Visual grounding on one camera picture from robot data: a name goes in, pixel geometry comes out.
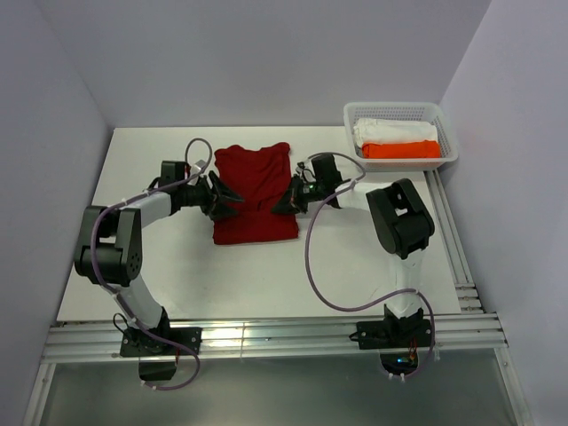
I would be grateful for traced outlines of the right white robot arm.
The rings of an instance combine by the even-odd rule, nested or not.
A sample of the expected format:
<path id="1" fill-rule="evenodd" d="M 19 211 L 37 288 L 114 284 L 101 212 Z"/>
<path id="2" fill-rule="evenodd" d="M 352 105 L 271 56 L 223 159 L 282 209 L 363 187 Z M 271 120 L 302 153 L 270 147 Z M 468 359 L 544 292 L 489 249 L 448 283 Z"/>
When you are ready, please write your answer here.
<path id="1" fill-rule="evenodd" d="M 342 307 L 328 301 L 312 276 L 310 246 L 316 221 L 312 218 L 304 243 L 304 267 L 316 297 L 338 312 L 362 312 L 384 302 L 384 335 L 396 346 L 406 344 L 421 325 L 431 325 L 433 319 L 425 319 L 424 314 L 431 314 L 432 308 L 420 286 L 422 259 L 435 225 L 411 180 L 402 178 L 390 185 L 379 186 L 364 183 L 361 178 L 341 182 L 336 178 L 326 181 L 319 177 L 311 182 L 295 175 L 284 195 L 272 207 L 272 213 L 305 213 L 312 203 L 318 204 L 316 213 L 326 205 L 368 212 L 377 239 L 390 255 L 389 273 L 394 283 L 394 290 L 389 294 L 361 306 Z"/>

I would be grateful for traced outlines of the dark red t-shirt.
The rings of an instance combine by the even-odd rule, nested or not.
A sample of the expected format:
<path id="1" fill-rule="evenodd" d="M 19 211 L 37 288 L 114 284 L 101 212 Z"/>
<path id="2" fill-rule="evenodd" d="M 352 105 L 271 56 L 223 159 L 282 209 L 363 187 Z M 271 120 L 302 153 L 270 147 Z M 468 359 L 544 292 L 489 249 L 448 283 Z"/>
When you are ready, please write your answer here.
<path id="1" fill-rule="evenodd" d="M 298 237 L 295 216 L 272 213 L 291 183 L 289 154 L 287 142 L 258 150 L 237 145 L 216 150 L 215 166 L 221 181 L 243 201 L 229 205 L 237 211 L 236 216 L 214 223 L 215 244 L 267 243 Z"/>

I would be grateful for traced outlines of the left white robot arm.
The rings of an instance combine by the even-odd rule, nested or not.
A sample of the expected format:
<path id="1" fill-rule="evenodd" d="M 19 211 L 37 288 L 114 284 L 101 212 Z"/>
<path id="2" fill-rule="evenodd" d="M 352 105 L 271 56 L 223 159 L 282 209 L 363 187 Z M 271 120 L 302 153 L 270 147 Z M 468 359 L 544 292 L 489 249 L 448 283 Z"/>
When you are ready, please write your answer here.
<path id="1" fill-rule="evenodd" d="M 215 172 L 190 175 L 189 170 L 184 162 L 168 162 L 142 194 L 107 207 L 87 207 L 75 246 L 76 273 L 114 299 L 126 322 L 122 332 L 128 343 L 153 354 L 182 344 L 174 340 L 165 308 L 142 278 L 143 229 L 182 208 L 197 207 L 213 221 L 235 217 L 231 205 L 244 202 Z"/>

